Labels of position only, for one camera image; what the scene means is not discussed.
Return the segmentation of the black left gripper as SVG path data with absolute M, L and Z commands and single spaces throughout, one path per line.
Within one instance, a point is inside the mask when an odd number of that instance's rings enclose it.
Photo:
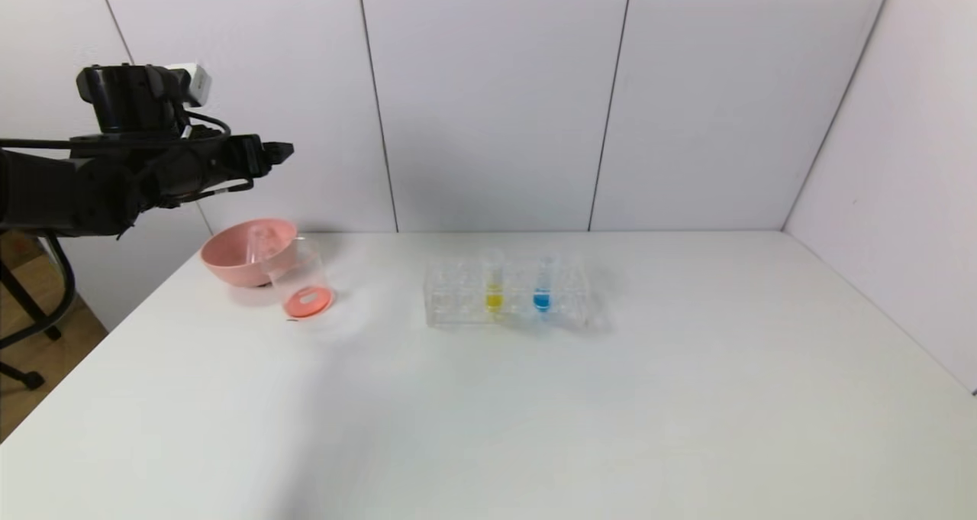
M 220 137 L 200 134 L 193 154 L 198 173 L 196 189 L 230 185 L 231 189 L 251 189 L 255 179 L 263 178 L 271 166 L 280 165 L 295 151 L 290 142 L 261 142 L 257 134 Z

